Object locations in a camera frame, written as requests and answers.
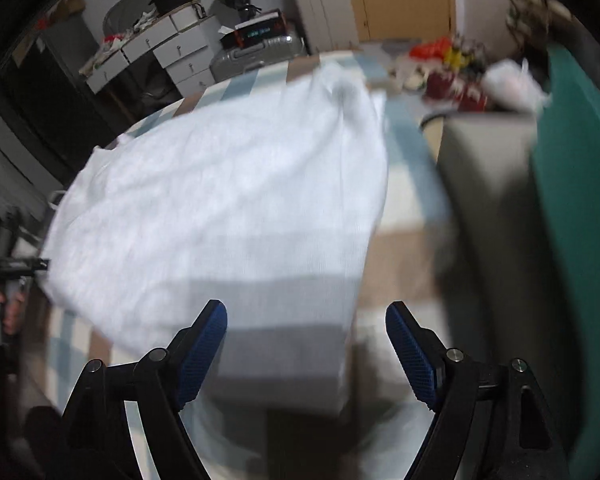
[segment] silver bolt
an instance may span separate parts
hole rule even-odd
[[[87,363],[87,365],[84,368],[88,372],[93,373],[93,372],[97,372],[98,370],[100,370],[101,366],[102,366],[102,361],[100,361],[100,359],[92,359],[91,361],[89,361]]]
[[[515,358],[511,361],[511,367],[517,372],[526,371],[526,363],[522,359]]]
[[[464,359],[464,354],[461,350],[458,350],[457,348],[450,348],[449,350],[447,350],[446,356],[455,363],[459,363],[460,361],[462,361],[462,359]]]
[[[149,352],[149,359],[151,361],[159,362],[167,357],[167,351],[164,348],[154,348]]]

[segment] silver suitcase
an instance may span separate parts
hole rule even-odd
[[[217,83],[250,70],[279,63],[297,56],[306,56],[304,41],[293,31],[286,36],[262,40],[247,48],[232,48],[216,54],[211,61],[211,73]]]

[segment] blue textured pad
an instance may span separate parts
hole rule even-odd
[[[437,400],[433,367],[395,306],[389,305],[384,322],[387,335],[416,399],[424,402],[432,410]]]
[[[191,346],[189,354],[180,365],[178,374],[178,391],[176,400],[180,409],[198,395],[202,381],[205,380],[211,362],[214,360],[220,342],[226,333],[226,308],[218,302],[200,332],[198,339]]]

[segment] white drawer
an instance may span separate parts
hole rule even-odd
[[[134,62],[142,54],[157,47],[177,33],[178,31],[173,22],[169,18],[163,18],[129,41],[122,47],[122,51],[129,62]]]
[[[154,56],[161,66],[167,67],[192,52],[208,45],[208,41],[200,26],[181,32],[172,40],[154,50]]]
[[[167,67],[169,77],[174,83],[184,81],[187,77],[202,72],[209,68],[211,60],[214,58],[214,51],[211,47],[204,46],[200,50],[189,54],[187,57],[176,61]]]
[[[122,52],[117,51],[113,56],[107,59],[99,68],[93,71],[87,79],[87,85],[94,94],[97,94],[104,85],[111,81],[115,76],[122,72],[127,66],[128,61]]]
[[[171,15],[171,21],[178,30],[184,30],[187,27],[193,25],[200,18],[196,14],[196,9],[193,6],[185,7],[180,9],[178,12],[174,12]]]
[[[177,83],[177,88],[182,94],[182,97],[189,97],[196,92],[202,92],[207,87],[215,84],[214,77],[211,75],[211,70],[203,70],[199,74]]]

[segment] striped tablecloth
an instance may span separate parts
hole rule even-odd
[[[172,117],[218,101],[283,85],[320,63],[337,62],[374,86],[388,75],[375,60],[353,52],[302,57],[232,78],[167,106],[120,135],[130,142]],[[260,412],[218,404],[204,395],[181,413],[185,427],[213,479],[403,478],[430,423],[431,413],[414,399],[384,331],[384,310],[405,301],[415,317],[450,345],[446,315],[436,288],[436,266],[452,250],[453,223],[427,143],[404,101],[386,104],[389,177],[386,204],[366,256],[352,330],[351,368],[355,401],[342,420]],[[36,381],[63,410],[85,363],[137,360],[112,346],[86,320],[50,307]],[[157,479],[138,408],[127,403],[134,449],[145,479]]]

